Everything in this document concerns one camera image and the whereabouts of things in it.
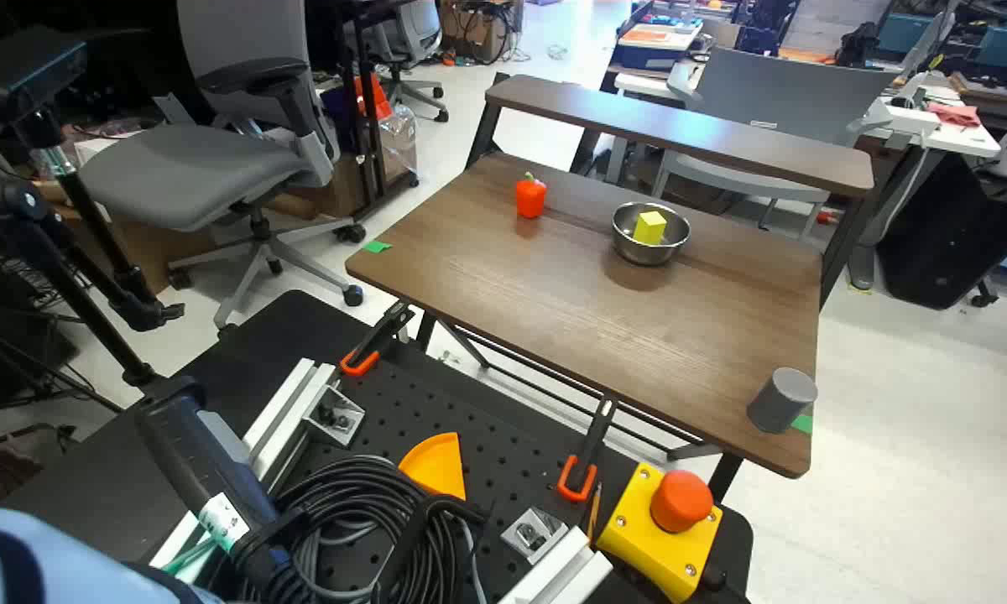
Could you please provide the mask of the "yellow emergency stop box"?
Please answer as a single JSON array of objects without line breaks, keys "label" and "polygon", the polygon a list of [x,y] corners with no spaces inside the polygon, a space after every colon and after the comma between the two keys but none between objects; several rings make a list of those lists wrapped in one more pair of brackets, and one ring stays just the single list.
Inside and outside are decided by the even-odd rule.
[{"label": "yellow emergency stop box", "polygon": [[639,572],[671,604],[688,604],[701,583],[725,512],[692,470],[639,462],[599,548]]}]

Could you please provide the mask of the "black orange clamp right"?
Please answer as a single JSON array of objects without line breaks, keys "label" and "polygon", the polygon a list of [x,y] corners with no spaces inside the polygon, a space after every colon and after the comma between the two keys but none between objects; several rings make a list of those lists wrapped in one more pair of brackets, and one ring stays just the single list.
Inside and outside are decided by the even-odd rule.
[{"label": "black orange clamp right", "polygon": [[563,461],[562,472],[558,472],[558,498],[569,502],[586,502],[594,487],[599,487],[599,453],[603,446],[609,425],[616,416],[616,402],[600,398],[599,412],[582,441],[582,446]]}]

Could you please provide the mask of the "black orange clamp left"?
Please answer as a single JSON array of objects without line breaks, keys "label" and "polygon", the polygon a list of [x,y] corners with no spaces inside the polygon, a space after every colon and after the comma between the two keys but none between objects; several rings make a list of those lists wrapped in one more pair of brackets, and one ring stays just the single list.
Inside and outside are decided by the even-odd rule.
[{"label": "black orange clamp left", "polygon": [[406,301],[392,301],[379,321],[365,333],[365,339],[360,346],[351,346],[343,358],[340,358],[340,372],[343,375],[365,375],[376,370],[387,342],[413,318],[413,310]]}]

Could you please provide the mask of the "grey chair behind table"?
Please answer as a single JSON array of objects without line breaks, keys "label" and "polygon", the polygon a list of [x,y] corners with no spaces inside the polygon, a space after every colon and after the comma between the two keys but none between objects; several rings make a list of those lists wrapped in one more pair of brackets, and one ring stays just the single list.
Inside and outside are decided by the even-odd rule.
[{"label": "grey chair behind table", "polygon": [[[683,86],[683,93],[688,96],[692,112],[711,116],[741,120],[825,144],[855,144],[859,120],[889,83],[889,69],[820,68],[744,50],[711,50],[701,69],[688,69],[688,83]],[[815,215],[829,201],[829,196],[814,186],[771,175],[748,175],[677,152],[669,152],[660,159],[651,181],[651,196],[660,199],[671,178],[707,186],[729,196],[765,199],[769,208],[759,227],[769,227],[769,218],[781,199],[805,201],[809,215],[802,235],[814,232]]]}]

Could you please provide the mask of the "yellow block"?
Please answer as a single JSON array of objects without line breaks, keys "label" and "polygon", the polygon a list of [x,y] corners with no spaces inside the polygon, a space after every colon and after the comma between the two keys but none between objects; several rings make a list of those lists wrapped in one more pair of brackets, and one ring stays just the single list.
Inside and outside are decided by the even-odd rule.
[{"label": "yellow block", "polygon": [[669,218],[660,210],[640,210],[635,218],[635,237],[640,244],[660,244],[665,242],[665,232],[669,232]]}]

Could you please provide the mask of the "black orange clamp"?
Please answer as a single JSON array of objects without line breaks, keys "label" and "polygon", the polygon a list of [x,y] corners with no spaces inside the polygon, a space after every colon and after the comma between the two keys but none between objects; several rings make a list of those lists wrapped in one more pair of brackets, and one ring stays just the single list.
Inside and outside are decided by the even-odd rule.
[{"label": "black orange clamp", "polygon": [[616,416],[616,402],[600,398],[599,412],[582,441],[582,446],[563,461],[562,472],[558,472],[558,498],[569,502],[586,502],[594,487],[599,487],[599,453],[603,446],[609,425]]},{"label": "black orange clamp", "polygon": [[413,318],[413,310],[406,301],[392,301],[379,321],[365,333],[365,339],[360,346],[351,346],[343,358],[340,358],[340,372],[343,375],[365,375],[376,370],[387,342]]}]

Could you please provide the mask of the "long brown back table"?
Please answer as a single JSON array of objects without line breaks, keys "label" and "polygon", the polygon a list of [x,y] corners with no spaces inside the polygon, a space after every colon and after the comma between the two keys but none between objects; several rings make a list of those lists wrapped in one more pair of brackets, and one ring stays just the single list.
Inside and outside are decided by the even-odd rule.
[{"label": "long brown back table", "polygon": [[876,196],[876,178],[866,152],[523,73],[499,73],[485,91],[485,112],[467,166],[498,152],[492,130],[503,112],[657,144],[753,175],[790,178],[839,199],[847,210],[824,247],[820,301],[829,301],[849,251],[873,215],[870,199]]}]

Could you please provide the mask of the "grey cylinder cup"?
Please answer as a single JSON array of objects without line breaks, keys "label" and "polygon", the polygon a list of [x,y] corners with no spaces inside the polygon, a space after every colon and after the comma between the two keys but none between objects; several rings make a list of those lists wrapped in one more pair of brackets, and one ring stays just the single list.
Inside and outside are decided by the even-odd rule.
[{"label": "grey cylinder cup", "polygon": [[809,372],[780,366],[759,395],[748,402],[748,423],[762,432],[781,432],[802,411],[820,398],[820,386]]}]

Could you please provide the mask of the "orange toy bell pepper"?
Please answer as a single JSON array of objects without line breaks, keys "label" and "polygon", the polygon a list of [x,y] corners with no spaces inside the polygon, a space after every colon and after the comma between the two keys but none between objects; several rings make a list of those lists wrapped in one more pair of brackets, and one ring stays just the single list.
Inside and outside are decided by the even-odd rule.
[{"label": "orange toy bell pepper", "polygon": [[520,218],[539,218],[546,210],[546,186],[533,175],[523,175],[515,186],[515,206]]}]

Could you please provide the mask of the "grey office chair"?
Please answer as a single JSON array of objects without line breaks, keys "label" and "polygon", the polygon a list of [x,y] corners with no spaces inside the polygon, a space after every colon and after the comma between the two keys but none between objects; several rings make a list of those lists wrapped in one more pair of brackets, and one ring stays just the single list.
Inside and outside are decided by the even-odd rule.
[{"label": "grey office chair", "polygon": [[306,0],[177,0],[177,29],[217,125],[170,120],[113,140],[80,168],[84,187],[105,208],[168,232],[249,220],[241,242],[170,263],[185,275],[249,251],[216,330],[230,327],[261,273],[284,266],[360,306],[360,286],[298,251],[298,227],[275,232],[261,210],[282,187],[325,187],[340,159],[311,86]]}]

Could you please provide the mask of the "silver metal bowl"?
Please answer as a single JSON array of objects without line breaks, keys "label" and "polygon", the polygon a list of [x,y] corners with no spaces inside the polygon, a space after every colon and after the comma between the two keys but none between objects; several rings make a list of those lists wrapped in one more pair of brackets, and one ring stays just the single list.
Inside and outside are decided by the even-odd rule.
[{"label": "silver metal bowl", "polygon": [[631,266],[669,266],[692,237],[692,220],[660,201],[623,201],[610,215],[616,251]]}]

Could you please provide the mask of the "green tape marker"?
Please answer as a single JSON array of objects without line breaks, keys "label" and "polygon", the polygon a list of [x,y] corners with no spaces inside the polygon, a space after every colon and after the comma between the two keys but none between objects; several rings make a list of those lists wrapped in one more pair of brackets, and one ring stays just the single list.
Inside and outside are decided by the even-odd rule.
[{"label": "green tape marker", "polygon": [[372,242],[362,244],[365,254],[387,254],[388,247],[392,247],[392,244],[382,242],[382,237],[372,237]]}]

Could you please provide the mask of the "orange triangular plastic piece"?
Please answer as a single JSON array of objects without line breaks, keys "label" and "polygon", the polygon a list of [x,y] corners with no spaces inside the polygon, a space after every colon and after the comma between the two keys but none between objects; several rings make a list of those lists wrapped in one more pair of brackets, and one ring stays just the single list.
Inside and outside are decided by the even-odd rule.
[{"label": "orange triangular plastic piece", "polygon": [[433,432],[406,451],[400,472],[433,498],[467,498],[464,442],[457,432]]}]

